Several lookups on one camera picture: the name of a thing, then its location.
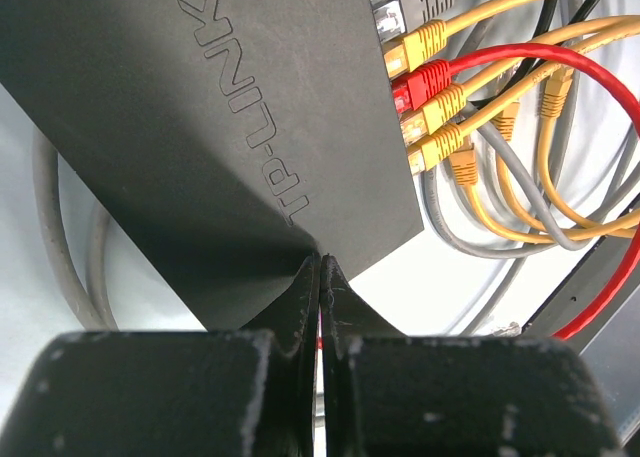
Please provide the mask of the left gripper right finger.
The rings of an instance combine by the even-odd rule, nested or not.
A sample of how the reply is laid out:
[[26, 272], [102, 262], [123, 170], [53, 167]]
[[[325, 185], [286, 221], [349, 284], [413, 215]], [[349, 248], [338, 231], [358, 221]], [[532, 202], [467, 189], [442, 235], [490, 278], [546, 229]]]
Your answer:
[[331, 456], [620, 456], [582, 360], [552, 338], [408, 336], [321, 264]]

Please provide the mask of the black network switch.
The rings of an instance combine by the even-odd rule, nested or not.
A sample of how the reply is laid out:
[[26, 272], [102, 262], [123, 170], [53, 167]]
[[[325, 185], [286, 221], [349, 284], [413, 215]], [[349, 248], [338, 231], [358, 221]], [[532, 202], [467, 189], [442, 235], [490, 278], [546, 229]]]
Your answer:
[[369, 0], [1, 0], [1, 83], [208, 329], [422, 231]]

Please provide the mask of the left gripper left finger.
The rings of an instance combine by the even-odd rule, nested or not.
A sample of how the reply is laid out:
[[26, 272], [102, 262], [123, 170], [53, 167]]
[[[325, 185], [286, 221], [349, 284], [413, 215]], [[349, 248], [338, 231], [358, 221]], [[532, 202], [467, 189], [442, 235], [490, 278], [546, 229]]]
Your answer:
[[35, 360], [5, 456], [310, 456], [320, 260], [237, 330], [75, 332]]

